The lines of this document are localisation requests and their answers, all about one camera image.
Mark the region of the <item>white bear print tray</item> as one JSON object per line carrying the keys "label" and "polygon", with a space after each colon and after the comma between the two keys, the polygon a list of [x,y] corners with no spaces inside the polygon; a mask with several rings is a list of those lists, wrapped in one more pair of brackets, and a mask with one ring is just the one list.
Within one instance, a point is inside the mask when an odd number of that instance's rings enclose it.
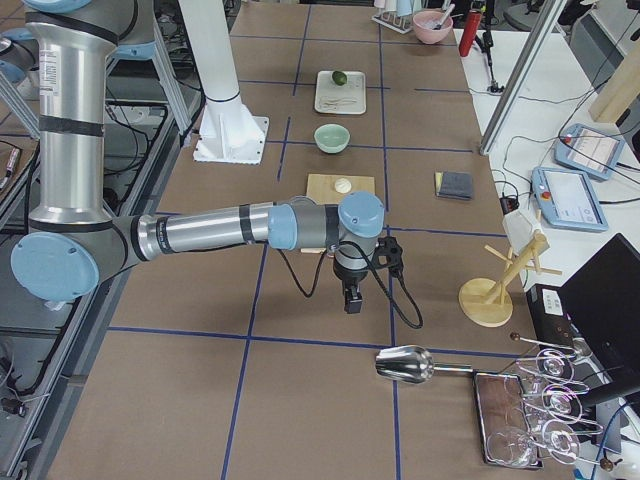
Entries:
{"label": "white bear print tray", "polygon": [[[318,113],[338,115],[361,115],[366,112],[366,75],[361,71],[344,71],[348,77],[346,85],[338,86],[331,78],[332,71],[324,70],[317,74],[314,109]],[[322,97],[353,97],[358,103],[350,107],[323,109],[319,103]]]}

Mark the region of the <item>red bottle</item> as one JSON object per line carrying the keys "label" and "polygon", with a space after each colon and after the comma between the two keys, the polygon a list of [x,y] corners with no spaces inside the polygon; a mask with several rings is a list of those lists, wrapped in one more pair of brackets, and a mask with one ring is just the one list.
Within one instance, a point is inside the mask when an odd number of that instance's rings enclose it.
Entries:
{"label": "red bottle", "polygon": [[478,10],[470,10],[463,29],[463,34],[459,42],[459,54],[461,57],[467,57],[472,45],[475,42],[477,31],[480,26],[483,14]]}

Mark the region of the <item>dark wooden glass tray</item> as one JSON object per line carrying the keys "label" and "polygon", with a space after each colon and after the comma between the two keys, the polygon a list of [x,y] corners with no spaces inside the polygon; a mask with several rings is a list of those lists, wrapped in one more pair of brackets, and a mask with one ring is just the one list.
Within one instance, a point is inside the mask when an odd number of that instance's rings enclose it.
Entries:
{"label": "dark wooden glass tray", "polygon": [[490,455],[489,438],[504,433],[508,427],[529,431],[529,423],[522,411],[523,386],[520,378],[510,373],[475,371],[472,374],[474,401],[477,410],[481,451],[484,462],[492,466],[512,469],[540,470],[544,464],[535,455],[528,464],[507,465]]}

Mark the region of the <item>clear wine glass back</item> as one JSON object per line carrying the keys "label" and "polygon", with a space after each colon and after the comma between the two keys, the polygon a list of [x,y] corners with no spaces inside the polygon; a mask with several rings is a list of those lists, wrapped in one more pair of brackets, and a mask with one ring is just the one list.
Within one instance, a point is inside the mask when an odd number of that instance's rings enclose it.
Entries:
{"label": "clear wine glass back", "polygon": [[526,374],[559,383],[573,380],[575,374],[570,358],[553,348],[543,349],[535,357],[520,358],[516,366]]}

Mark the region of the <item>clear wine glass middle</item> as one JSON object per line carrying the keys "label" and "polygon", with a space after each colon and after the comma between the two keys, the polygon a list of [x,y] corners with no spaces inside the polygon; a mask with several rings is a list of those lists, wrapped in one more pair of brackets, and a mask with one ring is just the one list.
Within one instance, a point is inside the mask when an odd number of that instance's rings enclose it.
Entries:
{"label": "clear wine glass middle", "polygon": [[529,426],[538,430],[549,420],[573,424],[583,415],[583,408],[576,393],[559,384],[549,384],[539,391],[526,393],[522,398],[520,410]]}

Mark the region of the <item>clear wine glass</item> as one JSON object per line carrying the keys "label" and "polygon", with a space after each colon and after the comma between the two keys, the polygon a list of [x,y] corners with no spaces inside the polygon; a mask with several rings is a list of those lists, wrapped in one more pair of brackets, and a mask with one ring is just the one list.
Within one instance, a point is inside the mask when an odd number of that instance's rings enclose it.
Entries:
{"label": "clear wine glass", "polygon": [[573,380],[575,374],[570,358],[553,348],[543,349],[535,357],[520,358],[516,366],[526,374],[559,383]]}
{"label": "clear wine glass", "polygon": [[571,465],[580,453],[577,435],[558,420],[545,422],[538,433],[505,427],[492,433],[485,447],[490,462],[517,469],[533,468],[545,459]]}
{"label": "clear wine glass", "polygon": [[559,384],[549,384],[539,391],[526,393],[522,398],[520,410],[529,426],[538,430],[549,420],[573,424],[583,415],[583,408],[576,393]]}

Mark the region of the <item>bamboo cutting board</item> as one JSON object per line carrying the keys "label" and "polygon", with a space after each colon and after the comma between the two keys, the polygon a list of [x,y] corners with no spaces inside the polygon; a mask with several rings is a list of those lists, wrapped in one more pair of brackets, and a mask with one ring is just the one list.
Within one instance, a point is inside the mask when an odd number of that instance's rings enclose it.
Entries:
{"label": "bamboo cutting board", "polygon": [[[334,182],[342,177],[349,179],[352,184],[352,189],[347,194],[340,194],[334,190]],[[375,179],[371,176],[351,176],[346,174],[311,173],[307,176],[305,196],[316,204],[339,204],[346,195],[356,191],[367,191],[375,194]]]}

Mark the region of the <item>clear wine glass front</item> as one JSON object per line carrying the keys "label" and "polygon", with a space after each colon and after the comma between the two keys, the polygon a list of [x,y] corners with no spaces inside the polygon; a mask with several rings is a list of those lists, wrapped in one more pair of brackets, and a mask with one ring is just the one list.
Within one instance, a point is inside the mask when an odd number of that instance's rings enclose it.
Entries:
{"label": "clear wine glass front", "polygon": [[545,422],[538,433],[505,427],[492,433],[485,447],[490,462],[517,469],[533,468],[545,459],[571,465],[580,453],[577,435],[558,420]]}

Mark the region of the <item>mint green bowl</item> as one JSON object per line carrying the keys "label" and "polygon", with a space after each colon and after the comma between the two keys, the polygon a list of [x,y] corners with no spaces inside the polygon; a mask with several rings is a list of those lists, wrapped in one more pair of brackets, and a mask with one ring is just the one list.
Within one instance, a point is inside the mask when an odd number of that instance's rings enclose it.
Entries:
{"label": "mint green bowl", "polygon": [[327,154],[342,152],[348,146],[350,138],[349,130],[339,124],[324,124],[314,131],[316,146]]}

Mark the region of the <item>grey yellow sponge cloth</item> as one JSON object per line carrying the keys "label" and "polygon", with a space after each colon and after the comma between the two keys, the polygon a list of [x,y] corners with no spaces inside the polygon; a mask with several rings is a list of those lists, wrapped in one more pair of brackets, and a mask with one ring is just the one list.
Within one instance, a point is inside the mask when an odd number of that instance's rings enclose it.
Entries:
{"label": "grey yellow sponge cloth", "polygon": [[436,171],[435,194],[438,197],[471,200],[474,197],[473,178],[466,172]]}

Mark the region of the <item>pink mixing bowl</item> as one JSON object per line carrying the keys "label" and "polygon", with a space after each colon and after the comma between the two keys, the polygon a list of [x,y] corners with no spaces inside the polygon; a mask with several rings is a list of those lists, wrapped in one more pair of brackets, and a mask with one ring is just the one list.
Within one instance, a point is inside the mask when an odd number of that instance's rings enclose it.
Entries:
{"label": "pink mixing bowl", "polygon": [[412,26],[415,36],[424,44],[432,45],[444,40],[453,28],[453,20],[448,17],[440,21],[443,13],[421,11],[413,15]]}

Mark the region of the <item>aluminium frame post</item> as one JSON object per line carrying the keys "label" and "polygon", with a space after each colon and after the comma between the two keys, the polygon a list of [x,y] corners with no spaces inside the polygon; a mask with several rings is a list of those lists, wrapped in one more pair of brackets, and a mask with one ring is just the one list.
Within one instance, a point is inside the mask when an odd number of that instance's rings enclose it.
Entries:
{"label": "aluminium frame post", "polygon": [[546,1],[534,24],[524,47],[515,63],[505,90],[491,116],[479,146],[481,155],[488,155],[506,126],[511,111],[524,86],[527,76],[541,52],[546,38],[553,31],[557,20],[565,9],[567,0]]}

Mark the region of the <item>near blue teach pendant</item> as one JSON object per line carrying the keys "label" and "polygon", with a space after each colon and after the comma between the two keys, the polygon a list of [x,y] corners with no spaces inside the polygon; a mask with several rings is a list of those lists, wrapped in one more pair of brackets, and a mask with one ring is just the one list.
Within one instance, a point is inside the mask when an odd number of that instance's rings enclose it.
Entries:
{"label": "near blue teach pendant", "polygon": [[545,220],[561,229],[605,232],[609,225],[585,172],[536,167],[534,197]]}

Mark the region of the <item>white dish rack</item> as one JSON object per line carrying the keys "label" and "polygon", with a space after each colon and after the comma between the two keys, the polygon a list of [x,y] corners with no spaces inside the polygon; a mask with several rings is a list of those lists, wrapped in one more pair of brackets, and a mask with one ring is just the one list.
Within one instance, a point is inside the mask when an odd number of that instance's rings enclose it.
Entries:
{"label": "white dish rack", "polygon": [[371,20],[400,34],[412,30],[414,2],[411,0],[375,0],[377,12]]}

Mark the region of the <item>black monitor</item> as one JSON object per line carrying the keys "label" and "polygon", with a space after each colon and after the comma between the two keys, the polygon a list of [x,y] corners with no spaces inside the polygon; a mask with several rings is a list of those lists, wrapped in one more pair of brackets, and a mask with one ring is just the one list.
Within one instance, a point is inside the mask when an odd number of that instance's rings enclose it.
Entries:
{"label": "black monitor", "polygon": [[639,372],[639,252],[615,234],[560,288],[563,309],[606,368]]}

